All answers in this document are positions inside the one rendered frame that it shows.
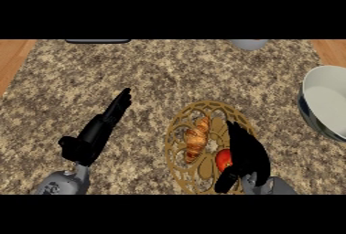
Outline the pale grey round container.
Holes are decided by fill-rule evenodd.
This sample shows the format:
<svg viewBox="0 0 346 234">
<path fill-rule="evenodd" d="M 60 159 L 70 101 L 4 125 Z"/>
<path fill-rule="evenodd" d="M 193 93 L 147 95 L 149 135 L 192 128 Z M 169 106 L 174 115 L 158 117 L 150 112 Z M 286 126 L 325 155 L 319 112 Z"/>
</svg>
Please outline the pale grey round container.
<svg viewBox="0 0 346 234">
<path fill-rule="evenodd" d="M 231 39 L 230 40 L 236 48 L 245 50 L 257 50 L 264 47 L 267 40 L 266 39 Z"/>
</svg>

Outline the dark flat object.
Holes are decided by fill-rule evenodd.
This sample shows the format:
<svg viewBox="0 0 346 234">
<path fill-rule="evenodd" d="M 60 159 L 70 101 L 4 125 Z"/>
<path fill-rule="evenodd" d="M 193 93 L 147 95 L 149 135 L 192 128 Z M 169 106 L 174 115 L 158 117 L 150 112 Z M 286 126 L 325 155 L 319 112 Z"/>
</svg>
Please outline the dark flat object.
<svg viewBox="0 0 346 234">
<path fill-rule="evenodd" d="M 125 44 L 129 39 L 64 39 L 72 44 Z"/>
</svg>

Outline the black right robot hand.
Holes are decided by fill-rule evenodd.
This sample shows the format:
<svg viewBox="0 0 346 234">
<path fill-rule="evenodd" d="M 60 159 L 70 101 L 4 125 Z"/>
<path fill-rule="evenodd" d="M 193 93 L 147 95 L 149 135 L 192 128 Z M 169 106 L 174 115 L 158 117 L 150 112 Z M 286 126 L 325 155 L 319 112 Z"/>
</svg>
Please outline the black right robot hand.
<svg viewBox="0 0 346 234">
<path fill-rule="evenodd" d="M 245 194 L 266 184 L 270 176 L 268 155 L 260 141 L 236 122 L 227 121 L 230 165 L 214 183 L 214 192 L 226 193 L 237 179 L 242 179 Z"/>
</svg>

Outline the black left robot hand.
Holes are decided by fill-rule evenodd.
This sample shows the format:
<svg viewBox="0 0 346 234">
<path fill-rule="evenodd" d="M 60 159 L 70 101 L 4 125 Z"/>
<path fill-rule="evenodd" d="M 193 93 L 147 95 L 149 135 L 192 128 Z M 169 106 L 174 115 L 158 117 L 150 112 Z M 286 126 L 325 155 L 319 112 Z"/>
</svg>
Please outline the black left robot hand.
<svg viewBox="0 0 346 234">
<path fill-rule="evenodd" d="M 87 123 L 78 136 L 63 136 L 57 141 L 61 157 L 82 166 L 90 166 L 101 153 L 112 130 L 131 105 L 129 91 L 129 88 L 121 91 L 103 113 L 97 114 Z"/>
</svg>

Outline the red tomato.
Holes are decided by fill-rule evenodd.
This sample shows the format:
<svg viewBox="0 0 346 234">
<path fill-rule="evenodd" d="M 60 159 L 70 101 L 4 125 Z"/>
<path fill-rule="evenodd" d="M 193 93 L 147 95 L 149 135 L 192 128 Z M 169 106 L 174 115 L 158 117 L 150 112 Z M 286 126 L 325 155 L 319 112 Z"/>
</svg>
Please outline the red tomato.
<svg viewBox="0 0 346 234">
<path fill-rule="evenodd" d="M 227 148 L 217 152 L 214 162 L 218 172 L 223 172 L 224 169 L 231 166 L 231 154 Z"/>
</svg>

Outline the brown croissant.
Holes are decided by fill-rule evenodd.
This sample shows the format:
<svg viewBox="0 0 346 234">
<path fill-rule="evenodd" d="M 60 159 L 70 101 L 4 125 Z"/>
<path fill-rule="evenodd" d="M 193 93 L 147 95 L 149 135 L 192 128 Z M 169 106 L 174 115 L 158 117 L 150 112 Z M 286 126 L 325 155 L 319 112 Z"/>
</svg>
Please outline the brown croissant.
<svg viewBox="0 0 346 234">
<path fill-rule="evenodd" d="M 202 117 L 196 123 L 196 127 L 193 129 L 186 130 L 186 156 L 184 162 L 190 164 L 206 145 L 208 142 L 208 132 L 209 132 L 209 118 Z"/>
</svg>

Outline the white and grey bowl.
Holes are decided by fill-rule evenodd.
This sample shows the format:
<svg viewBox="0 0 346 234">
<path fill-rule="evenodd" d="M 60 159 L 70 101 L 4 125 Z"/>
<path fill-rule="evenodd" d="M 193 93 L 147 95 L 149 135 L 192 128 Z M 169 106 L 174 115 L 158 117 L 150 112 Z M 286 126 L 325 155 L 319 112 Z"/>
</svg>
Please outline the white and grey bowl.
<svg viewBox="0 0 346 234">
<path fill-rule="evenodd" d="M 325 65 L 307 72 L 297 107 L 313 131 L 346 143 L 346 68 Z"/>
</svg>

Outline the gold openwork round placemat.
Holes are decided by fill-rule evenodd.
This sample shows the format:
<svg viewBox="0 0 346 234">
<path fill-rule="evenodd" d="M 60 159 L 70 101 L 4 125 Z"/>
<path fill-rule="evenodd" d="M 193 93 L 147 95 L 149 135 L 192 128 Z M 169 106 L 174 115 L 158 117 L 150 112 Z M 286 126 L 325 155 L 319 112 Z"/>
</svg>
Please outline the gold openwork round placemat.
<svg viewBox="0 0 346 234">
<path fill-rule="evenodd" d="M 186 162 L 186 131 L 195 129 L 200 120 L 208 118 L 209 128 L 205 146 Z M 165 161 L 181 191 L 186 194 L 212 194 L 214 183 L 220 176 L 215 165 L 217 153 L 229 148 L 226 121 L 236 122 L 251 135 L 254 128 L 240 112 L 220 101 L 196 101 L 177 112 L 165 132 Z"/>
</svg>

